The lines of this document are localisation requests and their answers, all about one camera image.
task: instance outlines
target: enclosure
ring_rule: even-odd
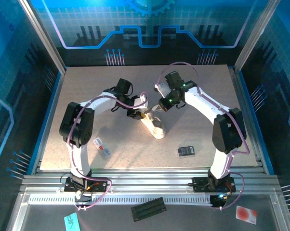
[[[166,127],[160,140],[126,110],[94,117],[92,176],[113,185],[101,202],[109,206],[78,213],[81,228],[111,230],[116,220],[132,221],[134,200],[161,196],[169,230],[290,230],[290,0],[0,0],[0,230],[64,229],[64,216],[75,211],[60,182],[71,168],[59,134],[67,105],[123,78],[133,95],[146,91],[153,107],[161,97],[155,83],[174,62],[192,64],[199,78],[187,65],[165,74],[177,70],[222,105],[241,109],[250,154],[236,155],[231,169],[246,180],[237,205],[257,210],[257,224],[237,220],[236,206],[219,214],[187,203],[210,195],[187,184],[207,175],[215,147],[210,121],[186,105],[155,112]],[[97,137],[109,159],[95,148]],[[185,146],[195,155],[179,157]],[[243,186],[240,177],[235,184]],[[190,216],[174,223],[176,210],[199,224]],[[205,214],[215,220],[210,226]],[[104,227],[104,219],[112,224]],[[150,227],[127,222],[118,229],[162,229],[154,219]],[[234,226],[221,226],[226,219]]]

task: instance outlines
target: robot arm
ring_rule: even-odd
[[[84,176],[91,175],[91,168],[88,163],[87,143],[92,136],[94,116],[97,116],[109,109],[116,111],[119,107],[121,107],[127,110],[127,116],[134,119],[143,118],[138,109],[147,108],[148,103],[146,102],[146,97],[142,95],[141,97],[134,96],[129,98],[127,93],[131,85],[132,84],[130,82],[120,79],[115,87],[106,89],[103,93],[96,97],[96,100],[89,100],[82,103],[71,102],[68,105],[59,129],[59,133],[63,136],[65,142],[67,142],[72,125],[75,122],[80,110],[88,103],[92,102],[81,114],[81,117],[72,133],[70,139],[70,144],[72,144],[72,147],[67,144],[71,162],[70,178],[74,183],[77,183],[85,188],[88,187],[88,182],[84,179]]]
[[[200,111],[213,125],[212,142],[216,147],[215,157],[209,170],[209,188],[215,191],[219,185],[229,177],[229,169],[234,157],[234,152],[242,145],[242,140],[233,122],[225,112],[229,112],[236,120],[246,139],[242,113],[239,109],[230,109],[207,95],[193,81],[184,82],[177,71],[165,76],[168,83],[156,85],[162,98],[159,105],[164,111],[168,111],[176,105],[177,108],[189,104]]]

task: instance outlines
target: gear graphic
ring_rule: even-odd
[[[19,17],[20,6],[17,0],[0,0],[0,12],[8,22],[13,22]]]
[[[127,0],[126,2],[136,13],[151,17],[152,15],[157,16],[158,13],[164,13],[166,9],[169,10],[170,5],[174,4],[175,0]]]

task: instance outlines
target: red and white card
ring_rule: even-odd
[[[236,219],[256,225],[256,215],[257,212],[255,210],[237,206]]]

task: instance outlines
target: wooden work surface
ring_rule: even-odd
[[[50,134],[43,155],[41,169],[69,169],[70,160],[66,144],[59,135],[59,126],[70,102],[84,102],[101,94],[124,78],[133,84],[135,94],[147,91],[149,104],[158,103],[160,95],[154,84],[165,66],[110,66],[69,67],[64,79]],[[212,98],[230,108],[239,103],[226,65],[199,65],[198,82],[193,69],[176,66],[185,81],[193,80]],[[195,108],[187,105],[178,110],[157,113],[167,128],[165,138],[156,140],[139,120],[126,116],[126,110],[107,111],[94,118],[92,139],[88,143],[88,159],[94,168],[130,167],[210,167],[215,147],[211,141],[212,124]],[[104,160],[92,141],[100,137],[112,155]],[[177,147],[194,146],[196,155],[180,158]],[[255,154],[237,155],[233,166],[256,166]]]

